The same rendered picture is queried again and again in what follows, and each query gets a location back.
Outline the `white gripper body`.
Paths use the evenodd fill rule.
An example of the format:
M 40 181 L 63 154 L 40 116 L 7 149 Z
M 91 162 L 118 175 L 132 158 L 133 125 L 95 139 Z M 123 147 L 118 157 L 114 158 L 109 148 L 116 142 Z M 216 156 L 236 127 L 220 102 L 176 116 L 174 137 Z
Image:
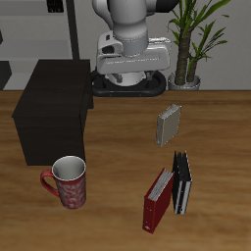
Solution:
M 96 67 L 100 75 L 165 70 L 170 66 L 169 39 L 150 39 L 147 49 L 138 56 L 124 56 L 123 44 L 113 36 L 101 36 L 97 45 Z

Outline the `beige book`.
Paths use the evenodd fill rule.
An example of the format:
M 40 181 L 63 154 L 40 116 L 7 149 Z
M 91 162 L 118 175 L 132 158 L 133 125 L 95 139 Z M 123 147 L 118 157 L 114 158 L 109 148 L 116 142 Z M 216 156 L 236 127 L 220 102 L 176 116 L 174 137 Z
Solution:
M 178 133 L 181 107 L 173 104 L 158 116 L 156 144 L 163 147 Z

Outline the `black book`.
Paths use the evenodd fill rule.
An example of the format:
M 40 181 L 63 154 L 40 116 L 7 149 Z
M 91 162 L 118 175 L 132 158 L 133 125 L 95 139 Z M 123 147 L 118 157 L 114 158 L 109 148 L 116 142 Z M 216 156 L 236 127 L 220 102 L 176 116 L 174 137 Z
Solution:
M 176 152 L 173 162 L 173 204 L 176 214 L 184 214 L 186 212 L 187 202 L 189 198 L 192 178 L 188 164 L 186 153 Z

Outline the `red book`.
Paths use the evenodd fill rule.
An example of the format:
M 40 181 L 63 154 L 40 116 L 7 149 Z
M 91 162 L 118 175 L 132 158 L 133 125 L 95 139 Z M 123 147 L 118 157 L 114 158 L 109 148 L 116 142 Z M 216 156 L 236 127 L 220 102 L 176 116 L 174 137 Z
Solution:
M 175 174 L 162 169 L 144 196 L 142 228 L 153 233 L 170 205 Z

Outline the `green pot plant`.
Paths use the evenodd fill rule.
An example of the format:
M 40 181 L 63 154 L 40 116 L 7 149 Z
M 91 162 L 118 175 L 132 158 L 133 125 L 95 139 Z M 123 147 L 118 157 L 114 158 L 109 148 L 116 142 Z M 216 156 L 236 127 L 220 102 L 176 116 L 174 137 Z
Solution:
M 221 40 L 225 28 L 219 29 L 212 37 L 210 32 L 215 24 L 212 21 L 204 27 L 201 24 L 230 0 L 219 0 L 212 4 L 212 0 L 200 10 L 196 10 L 197 0 L 179 0 L 179 14 L 169 21 L 175 24 L 177 31 L 173 30 L 175 45 L 178 47 L 176 71 L 168 77 L 168 90 L 198 90 L 201 79 L 196 75 L 197 63 L 210 59 L 207 53 L 214 47 L 226 44 Z

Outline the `dark brown desk caddy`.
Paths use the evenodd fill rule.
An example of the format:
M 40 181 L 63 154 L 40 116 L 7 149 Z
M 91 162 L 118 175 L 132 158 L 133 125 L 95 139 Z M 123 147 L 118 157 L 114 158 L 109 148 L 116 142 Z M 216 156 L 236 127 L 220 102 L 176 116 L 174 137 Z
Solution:
M 93 107 L 88 60 L 40 60 L 13 113 L 29 166 L 85 157 L 83 133 Z

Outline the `small black box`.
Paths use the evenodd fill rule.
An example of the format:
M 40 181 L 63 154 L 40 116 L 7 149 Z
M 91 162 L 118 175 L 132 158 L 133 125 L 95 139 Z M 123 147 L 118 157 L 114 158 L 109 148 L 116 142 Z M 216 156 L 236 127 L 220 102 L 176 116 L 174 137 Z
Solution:
M 49 13 L 63 13 L 63 0 L 46 0 L 47 10 Z

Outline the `dark cabinet block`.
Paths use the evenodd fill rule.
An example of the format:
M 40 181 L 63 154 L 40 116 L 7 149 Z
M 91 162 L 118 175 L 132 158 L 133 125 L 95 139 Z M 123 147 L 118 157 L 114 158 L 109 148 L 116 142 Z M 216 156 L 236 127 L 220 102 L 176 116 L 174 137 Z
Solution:
M 3 90 L 12 75 L 9 61 L 0 61 L 0 90 Z

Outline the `red patterned mug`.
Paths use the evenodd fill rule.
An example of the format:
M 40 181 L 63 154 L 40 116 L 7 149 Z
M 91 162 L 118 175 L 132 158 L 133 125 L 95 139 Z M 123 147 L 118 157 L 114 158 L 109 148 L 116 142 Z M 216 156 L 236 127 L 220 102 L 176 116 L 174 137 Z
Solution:
M 50 171 L 40 175 L 44 188 L 61 199 L 70 210 L 80 208 L 86 200 L 85 162 L 77 156 L 58 159 Z

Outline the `flat black base plate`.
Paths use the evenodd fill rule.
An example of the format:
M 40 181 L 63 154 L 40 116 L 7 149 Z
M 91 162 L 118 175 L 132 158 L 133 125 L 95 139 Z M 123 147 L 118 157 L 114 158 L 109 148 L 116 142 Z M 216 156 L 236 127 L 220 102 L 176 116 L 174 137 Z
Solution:
M 166 78 L 158 71 L 152 79 L 143 79 L 133 86 L 119 86 L 111 83 L 97 71 L 91 73 L 92 93 L 97 97 L 155 97 L 161 95 L 167 86 Z

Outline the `black vertical post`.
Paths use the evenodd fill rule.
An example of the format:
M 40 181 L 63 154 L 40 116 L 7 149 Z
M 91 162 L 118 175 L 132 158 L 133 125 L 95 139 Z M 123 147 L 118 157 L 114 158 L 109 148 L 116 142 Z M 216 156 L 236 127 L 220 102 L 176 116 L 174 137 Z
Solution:
M 69 23 L 70 41 L 74 60 L 79 59 L 77 28 L 75 19 L 75 0 L 66 0 L 67 16 Z

